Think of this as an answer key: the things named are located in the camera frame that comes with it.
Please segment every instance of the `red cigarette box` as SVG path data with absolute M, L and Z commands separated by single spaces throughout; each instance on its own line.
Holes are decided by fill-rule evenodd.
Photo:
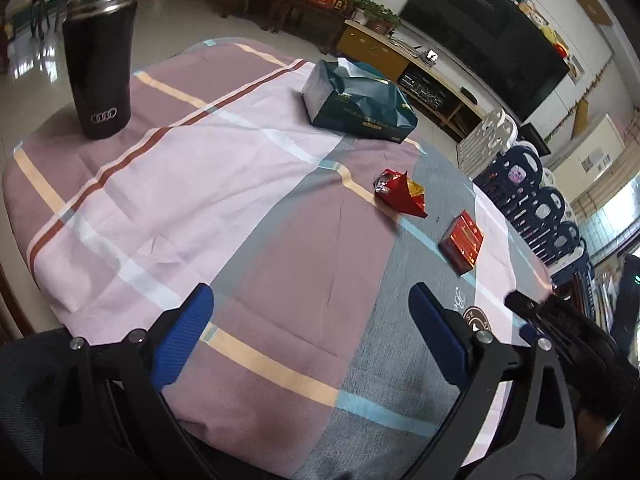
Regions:
M 484 235 L 467 211 L 458 216 L 438 247 L 447 256 L 459 274 L 474 268 Z

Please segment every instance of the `blue gripper pad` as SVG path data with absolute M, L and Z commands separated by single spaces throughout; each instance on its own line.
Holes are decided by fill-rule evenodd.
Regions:
M 545 337 L 545 335 L 540 332 L 540 330 L 527 323 L 521 327 L 520 337 L 533 346 L 538 339 Z
M 175 383 L 213 314 L 210 286 L 197 286 L 186 301 L 189 303 L 184 305 L 178 321 L 154 350 L 151 383 L 157 392 L 166 384 Z
M 447 383 L 455 384 L 462 390 L 469 380 L 466 348 L 442 317 L 441 309 L 426 285 L 417 283 L 412 286 L 409 291 L 409 312 L 414 323 Z

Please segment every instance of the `tv cabinet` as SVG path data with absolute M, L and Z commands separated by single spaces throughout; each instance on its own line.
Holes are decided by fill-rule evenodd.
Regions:
M 458 86 L 407 49 L 359 23 L 347 20 L 338 52 L 369 63 L 398 85 L 418 110 L 456 142 L 482 121 L 487 111 L 471 102 Z

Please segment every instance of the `printed logo on tablecloth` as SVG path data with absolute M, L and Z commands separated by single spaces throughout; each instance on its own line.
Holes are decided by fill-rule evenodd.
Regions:
M 476 306 L 470 306 L 465 310 L 462 315 L 462 319 L 471 327 L 471 330 L 477 332 L 478 330 L 488 330 L 491 332 L 491 325 L 484 312 Z
M 453 307 L 457 312 L 462 312 L 465 309 L 466 297 L 463 292 L 456 287 L 456 295 L 453 298 Z

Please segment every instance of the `white plastic chair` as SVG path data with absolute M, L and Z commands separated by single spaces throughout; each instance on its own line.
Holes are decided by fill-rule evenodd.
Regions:
M 575 260 L 580 258 L 584 254 L 584 247 L 580 244 L 578 245 L 573 253 L 566 254 L 562 258 L 560 258 L 556 263 L 550 265 L 548 267 L 549 274 L 553 276 L 556 272 L 560 272 L 565 267 L 571 265 Z
M 549 168 L 542 168 L 540 187 L 556 187 L 556 178 Z
M 529 148 L 532 152 L 534 152 L 537 156 L 540 156 L 540 155 L 538 154 L 538 149 L 537 149 L 533 144 L 531 144 L 528 140 L 516 140 L 516 141 L 513 143 L 513 145 L 514 145 L 514 146 L 526 146 L 526 147 L 527 147 L 527 148 Z
M 574 209 L 566 200 L 564 201 L 564 215 L 562 215 L 562 221 L 564 222 L 565 220 L 567 222 L 573 222 L 574 224 L 577 224 L 577 222 L 575 221 Z
M 471 180 L 475 179 L 498 153 L 513 146 L 517 136 L 515 121 L 504 110 L 494 110 L 456 147 L 458 169 Z

